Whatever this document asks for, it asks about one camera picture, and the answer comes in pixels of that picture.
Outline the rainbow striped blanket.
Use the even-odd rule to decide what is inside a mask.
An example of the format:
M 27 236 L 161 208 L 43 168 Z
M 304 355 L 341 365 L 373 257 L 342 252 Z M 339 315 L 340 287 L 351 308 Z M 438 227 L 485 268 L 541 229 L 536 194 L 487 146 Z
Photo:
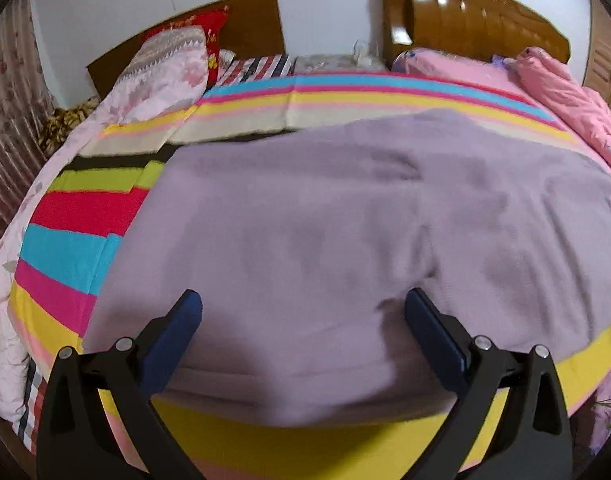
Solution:
M 61 170 L 34 210 L 11 286 L 14 327 L 40 374 L 64 346 L 80 347 L 110 264 L 176 148 L 360 118 L 455 110 L 523 140 L 583 150 L 555 116 L 515 94 L 454 79 L 319 74 L 211 90 L 182 117 L 107 132 Z M 391 479 L 418 457 L 437 416 L 340 429 L 270 429 L 156 402 L 211 479 Z

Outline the pink bed sheet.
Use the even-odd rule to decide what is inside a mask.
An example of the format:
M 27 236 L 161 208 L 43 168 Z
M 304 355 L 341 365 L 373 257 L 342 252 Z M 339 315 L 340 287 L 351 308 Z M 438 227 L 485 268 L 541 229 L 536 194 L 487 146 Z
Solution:
M 515 58 L 495 55 L 490 62 L 480 62 L 441 51 L 417 48 L 400 54 L 395 59 L 392 70 L 394 73 L 406 75 L 454 79 L 463 84 L 493 87 L 508 94 L 515 94 L 553 114 L 557 127 L 575 133 L 554 112 L 523 89 L 513 70 L 514 60 Z M 598 156 L 601 162 L 605 162 L 601 155 Z M 611 437 L 611 370 L 575 417 L 578 421 L 575 446 L 584 454 L 596 456 Z

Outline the glossy brown padded headboard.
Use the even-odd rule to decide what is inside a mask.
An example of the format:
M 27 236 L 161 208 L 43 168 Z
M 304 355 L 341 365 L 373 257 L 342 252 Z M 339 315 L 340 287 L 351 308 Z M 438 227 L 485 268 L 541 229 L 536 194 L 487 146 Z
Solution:
M 540 47 L 570 60 L 569 40 L 542 15 L 516 0 L 383 0 L 383 58 L 427 48 L 477 61 L 513 58 Z

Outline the striped floral curtain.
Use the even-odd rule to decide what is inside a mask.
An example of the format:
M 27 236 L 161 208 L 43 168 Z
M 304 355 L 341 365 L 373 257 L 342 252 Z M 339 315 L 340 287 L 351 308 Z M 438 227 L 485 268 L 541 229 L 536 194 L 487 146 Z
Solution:
M 54 108 L 31 0 L 9 0 L 0 14 L 0 239 L 46 164 L 37 138 Z

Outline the nightstand with floral cover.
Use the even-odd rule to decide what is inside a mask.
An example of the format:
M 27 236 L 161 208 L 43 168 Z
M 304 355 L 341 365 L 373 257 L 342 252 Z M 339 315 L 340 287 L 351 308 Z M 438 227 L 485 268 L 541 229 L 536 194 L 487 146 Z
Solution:
M 380 58 L 364 55 L 356 58 L 349 54 L 316 54 L 296 58 L 293 73 L 386 73 L 387 66 Z

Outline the dark brown flat headboard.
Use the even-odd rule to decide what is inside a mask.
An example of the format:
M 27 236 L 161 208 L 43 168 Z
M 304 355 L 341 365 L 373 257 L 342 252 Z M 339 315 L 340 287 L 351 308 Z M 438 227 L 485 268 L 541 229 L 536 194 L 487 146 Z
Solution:
M 286 53 L 278 0 L 218 0 L 142 30 L 87 65 L 88 76 L 100 99 L 104 99 L 111 91 L 115 81 L 142 47 L 146 32 L 150 29 L 225 6 L 229 9 L 229 18 L 220 33 L 221 47 L 243 58 Z

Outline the red embroidered pillow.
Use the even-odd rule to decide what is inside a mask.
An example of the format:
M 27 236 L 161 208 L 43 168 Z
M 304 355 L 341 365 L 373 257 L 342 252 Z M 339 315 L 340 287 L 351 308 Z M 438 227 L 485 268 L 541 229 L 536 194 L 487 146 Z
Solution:
M 226 25 L 229 18 L 229 6 L 221 6 L 215 10 L 194 12 L 171 18 L 160 25 L 151 27 L 142 33 L 142 41 L 146 41 L 153 36 L 164 32 L 164 30 L 181 29 L 187 27 L 200 27 L 206 38 L 206 53 L 208 53 L 208 83 L 207 89 L 211 89 L 217 82 L 218 61 L 220 58 L 220 32 Z

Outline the pink crumpled quilt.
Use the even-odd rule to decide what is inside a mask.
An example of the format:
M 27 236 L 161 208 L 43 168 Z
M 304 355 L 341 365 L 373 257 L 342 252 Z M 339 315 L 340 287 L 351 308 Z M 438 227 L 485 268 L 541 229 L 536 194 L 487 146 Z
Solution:
M 539 47 L 517 55 L 513 70 L 523 89 L 578 133 L 611 168 L 611 109 L 601 95 L 578 84 L 565 64 Z

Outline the pink floral folded quilt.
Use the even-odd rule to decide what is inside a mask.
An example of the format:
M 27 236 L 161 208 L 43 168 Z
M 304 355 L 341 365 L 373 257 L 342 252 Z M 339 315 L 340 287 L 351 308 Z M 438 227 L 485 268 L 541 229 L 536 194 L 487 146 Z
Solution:
M 167 29 L 146 40 L 113 89 L 48 159 L 0 240 L 0 417 L 17 422 L 24 413 L 28 352 L 12 327 L 8 304 L 22 238 L 40 199 L 57 174 L 87 154 L 107 132 L 182 117 L 208 88 L 208 39 L 200 26 Z

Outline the light wooden wardrobe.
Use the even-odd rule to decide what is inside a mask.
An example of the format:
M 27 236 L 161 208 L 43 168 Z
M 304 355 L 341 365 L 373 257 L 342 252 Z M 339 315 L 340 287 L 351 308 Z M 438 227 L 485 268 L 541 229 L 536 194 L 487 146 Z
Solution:
M 583 84 L 594 89 L 611 109 L 611 17 L 599 0 L 591 0 L 590 50 Z

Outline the red black plaid sheet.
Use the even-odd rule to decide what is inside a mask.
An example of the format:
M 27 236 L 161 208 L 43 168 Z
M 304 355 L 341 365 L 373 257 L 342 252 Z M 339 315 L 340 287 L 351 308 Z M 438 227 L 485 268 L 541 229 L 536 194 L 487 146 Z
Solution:
M 229 86 L 243 81 L 255 81 L 274 77 L 286 77 L 293 74 L 294 58 L 287 54 L 248 58 L 232 61 L 220 75 L 217 86 Z M 36 362 L 28 359 L 28 378 L 26 378 L 24 402 L 25 413 L 14 425 L 14 432 L 28 450 L 36 452 L 36 438 L 40 410 L 43 406 L 47 382 L 40 374 Z

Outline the lilac fleece pants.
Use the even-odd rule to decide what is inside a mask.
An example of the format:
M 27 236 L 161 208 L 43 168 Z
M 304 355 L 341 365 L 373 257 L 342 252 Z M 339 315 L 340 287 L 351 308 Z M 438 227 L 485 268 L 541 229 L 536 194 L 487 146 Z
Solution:
M 270 426 L 419 417 L 451 398 L 404 321 L 415 287 L 501 348 L 572 356 L 611 325 L 611 173 L 449 110 L 184 146 L 83 347 L 192 289 L 203 320 L 170 399 Z

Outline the leopard print cushion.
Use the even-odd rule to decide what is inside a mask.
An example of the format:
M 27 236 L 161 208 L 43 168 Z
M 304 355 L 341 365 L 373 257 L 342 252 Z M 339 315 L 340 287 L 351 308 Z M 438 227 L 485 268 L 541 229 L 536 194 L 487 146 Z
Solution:
M 93 96 L 71 108 L 55 108 L 38 134 L 37 142 L 43 154 L 46 157 L 55 154 L 66 142 L 69 134 L 89 118 L 98 105 L 98 96 Z

